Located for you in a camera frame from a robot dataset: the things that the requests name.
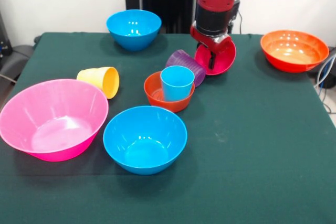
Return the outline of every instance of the green tablecloth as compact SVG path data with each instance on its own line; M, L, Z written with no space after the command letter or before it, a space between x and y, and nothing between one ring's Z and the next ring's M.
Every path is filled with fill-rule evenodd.
M305 74L265 60L259 35L232 35L237 59L208 77L184 111L188 143L154 176L122 170L102 134L118 112L148 104L143 82L172 52L194 54L189 35L159 35L131 53L110 35L47 33L18 91L115 66L120 89L105 125L82 155L48 163L0 142L0 223L335 223L336 130Z

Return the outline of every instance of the cable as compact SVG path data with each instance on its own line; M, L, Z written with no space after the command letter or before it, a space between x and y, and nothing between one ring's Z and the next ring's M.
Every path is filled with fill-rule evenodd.
M10 78L10 77L4 76L3 74L0 74L0 77L5 78L6 80L11 81L11 82L13 82L13 83L16 83L15 80L13 80L13 79Z
M242 34L242 31L241 31L241 30L242 30L242 29L241 29L241 28L242 28L242 27L241 27L242 25L241 25L241 24L243 23L243 17L242 17L242 15L240 14L240 10L238 10L238 14L239 14L239 16L240 16L239 33Z
M320 71L319 71L319 74L317 76L317 80L318 80L318 83L314 85L314 88L318 87L325 79L326 77L328 76L328 74L330 73L331 71L331 68L333 67L333 64L335 62L335 59L336 59L336 55L332 56L329 60L327 60L323 65L322 67L320 68ZM331 62L331 64L329 65L328 67L328 70L327 70L327 73L323 76L323 78L320 80L320 77L321 77L321 72L323 71L324 67L329 63Z
M327 89L324 89L324 96L323 96L323 99L322 99L323 103L324 103L326 97L327 97Z
M323 103L323 105L329 110L328 114L331 113L331 108L328 105L326 105L325 103Z
M328 62L328 64L327 64L327 65L325 66L325 68L324 68L323 76L326 75L326 71L327 71L328 66L329 66L329 62ZM319 96L321 95L321 92L322 92L322 89L323 89L323 85L324 85L324 81L322 81L321 88L320 88L320 92L319 92ZM323 100L326 98L326 95L327 95L327 89L325 89L325 90L326 90L326 91L325 91L325 93L324 93L324 98L323 98Z

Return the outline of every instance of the pink bowl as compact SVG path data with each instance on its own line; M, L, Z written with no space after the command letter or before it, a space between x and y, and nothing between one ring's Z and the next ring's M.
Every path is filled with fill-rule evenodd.
M224 73L232 66L236 59L236 53L233 41L227 42L223 51L216 55L214 68L210 69L211 52L204 45L200 45L196 51L195 60L205 68L206 75L215 76Z
M60 79L33 85L0 113L0 136L11 147L58 162L83 153L108 114L102 91L86 82Z

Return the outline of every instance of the plastic bowl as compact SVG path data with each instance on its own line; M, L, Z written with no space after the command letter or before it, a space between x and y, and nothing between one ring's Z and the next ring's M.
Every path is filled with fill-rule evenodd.
M161 71L150 75L143 85L147 99L152 106L159 106L168 109L172 112L178 112L184 110L190 103L191 97L195 91L195 84L193 84L190 94L188 97L181 101L176 102L166 102L163 100L162 82L161 82Z
M169 167L186 142L183 121L156 106L138 106L119 113L103 135L107 153L122 168L138 175L159 173Z
M58 162L84 152L108 114L104 93L86 82L60 79L33 85L0 113L0 136L11 147Z
M139 51L148 47L159 33L161 19L146 10L124 10L107 20L107 28L124 49Z
M329 55L329 48L322 40L300 31L272 31L260 43L266 59L285 72L309 71Z
M236 59L236 54L236 46L231 40L225 44L225 49L216 55L215 65L212 69L209 68L211 52L204 45L200 45L197 48L195 60L205 68L207 76L215 76L226 72L233 65Z

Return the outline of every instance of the red bowl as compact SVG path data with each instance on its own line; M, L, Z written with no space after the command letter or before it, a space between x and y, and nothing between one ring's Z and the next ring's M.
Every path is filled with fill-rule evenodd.
M195 84L193 83L190 94L185 99L175 102L166 102L163 101L163 91L162 91L160 73L161 71L151 74L145 80L145 83L143 85L143 88L145 90L150 105L159 106L172 112L178 112L184 110L188 106L191 97L194 94Z
M197 48L195 60L205 68L207 76L215 76L226 72L234 63L236 59L236 46L233 41L225 44L225 49L216 55L215 66L213 69L209 68L209 62L211 59L211 52L204 45L200 45Z
M322 40L300 31L272 31L260 43L269 63L290 73L309 71L329 55L329 48Z

